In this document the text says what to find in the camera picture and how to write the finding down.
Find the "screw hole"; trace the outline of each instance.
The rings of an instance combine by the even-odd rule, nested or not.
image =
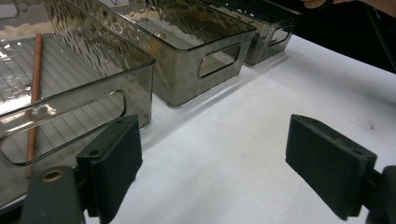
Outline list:
[[[41,181],[43,181],[43,182],[52,182],[52,181],[58,180],[63,175],[64,175],[64,171],[62,171],[62,170],[49,171],[48,173],[44,174],[41,177]]]

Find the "wooden stick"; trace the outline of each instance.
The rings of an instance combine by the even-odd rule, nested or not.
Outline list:
[[[35,64],[34,72],[32,77],[32,100],[35,102],[40,98],[40,79],[41,79],[41,55],[43,45],[43,35],[37,33],[35,35]],[[37,137],[37,127],[33,127],[29,130],[27,137],[27,153],[26,160],[30,161],[35,157],[35,140]],[[26,168],[26,178],[31,178],[33,176],[32,165]]]

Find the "dark background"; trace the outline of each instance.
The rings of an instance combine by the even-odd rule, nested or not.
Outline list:
[[[303,14],[295,35],[396,73],[396,20],[362,2],[307,9],[299,0],[271,0]]]

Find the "white surface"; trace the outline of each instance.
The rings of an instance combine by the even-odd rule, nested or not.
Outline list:
[[[395,87],[396,75],[294,36],[180,108],[154,96],[144,162],[112,223],[345,223],[285,163],[290,115],[372,150],[382,172],[396,164]]]

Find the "clear plastic bin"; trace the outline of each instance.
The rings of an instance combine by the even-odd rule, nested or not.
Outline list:
[[[245,63],[256,65],[282,52],[298,24],[301,13],[265,0],[201,0],[257,28]]]
[[[70,2],[157,60],[153,91],[170,106],[238,75],[256,30],[196,1]]]
[[[71,4],[14,3],[0,3],[0,207],[27,190],[26,169],[74,166],[76,155],[120,117],[138,115],[141,127],[148,124],[155,63]],[[37,32],[41,98],[31,104]],[[35,157],[27,161],[27,131],[35,126]]]

